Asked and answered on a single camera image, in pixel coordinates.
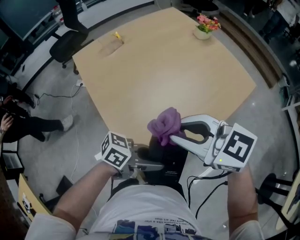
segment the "white t-shirt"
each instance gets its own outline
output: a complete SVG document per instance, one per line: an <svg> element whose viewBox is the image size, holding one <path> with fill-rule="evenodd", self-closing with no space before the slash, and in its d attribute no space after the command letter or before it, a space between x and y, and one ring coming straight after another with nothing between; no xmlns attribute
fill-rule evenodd
<svg viewBox="0 0 300 240"><path fill-rule="evenodd" d="M37 214L25 240L74 240L74 227ZM184 198L165 186L134 185L117 192L80 240L206 240ZM257 221L240 226L231 240L263 240Z"/></svg>
<svg viewBox="0 0 300 240"><path fill-rule="evenodd" d="M283 16L288 24L290 24L294 17L300 13L299 0L283 0L277 6L277 11Z"/></svg>

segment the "white sneaker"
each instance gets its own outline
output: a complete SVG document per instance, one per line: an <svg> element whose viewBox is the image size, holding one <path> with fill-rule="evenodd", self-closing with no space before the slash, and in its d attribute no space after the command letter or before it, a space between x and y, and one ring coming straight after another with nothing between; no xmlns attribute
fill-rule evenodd
<svg viewBox="0 0 300 240"><path fill-rule="evenodd" d="M68 115L64 120L61 121L61 123L64 128L64 132L67 132L73 125L73 116Z"/></svg>
<svg viewBox="0 0 300 240"><path fill-rule="evenodd" d="M45 141L44 142L49 141L49 138L50 138L50 135L51 135L50 132L44 132L43 134L45 136Z"/></svg>

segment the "potted plant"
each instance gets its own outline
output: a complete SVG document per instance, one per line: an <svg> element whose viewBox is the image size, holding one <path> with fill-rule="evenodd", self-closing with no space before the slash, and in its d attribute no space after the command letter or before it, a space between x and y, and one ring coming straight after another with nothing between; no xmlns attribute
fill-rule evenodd
<svg viewBox="0 0 300 240"><path fill-rule="evenodd" d="M216 17L209 19L207 16L200 14L197 17L199 25L194 29L194 36L200 40L205 40L210 38L211 32L221 28L221 25L218 22Z"/></svg>

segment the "pink flowers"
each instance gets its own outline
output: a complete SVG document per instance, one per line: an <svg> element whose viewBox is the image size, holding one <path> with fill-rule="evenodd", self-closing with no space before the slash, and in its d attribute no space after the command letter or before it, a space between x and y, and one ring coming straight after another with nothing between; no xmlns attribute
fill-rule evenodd
<svg viewBox="0 0 300 240"><path fill-rule="evenodd" d="M199 22L198 29L209 33L211 31L217 30L218 28L221 28L221 25L218 22L218 19L216 17L213 17L213 19L209 19L207 16L200 14L197 17L197 20Z"/></svg>

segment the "purple cloth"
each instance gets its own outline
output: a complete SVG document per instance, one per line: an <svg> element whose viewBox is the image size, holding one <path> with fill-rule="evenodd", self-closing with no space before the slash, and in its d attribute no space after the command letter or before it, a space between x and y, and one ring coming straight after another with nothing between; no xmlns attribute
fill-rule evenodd
<svg viewBox="0 0 300 240"><path fill-rule="evenodd" d="M170 135L185 135L180 131L180 127L180 113L173 107L164 110L157 119L151 120L147 125L147 129L158 138L162 146L168 143L176 145L171 141Z"/></svg>

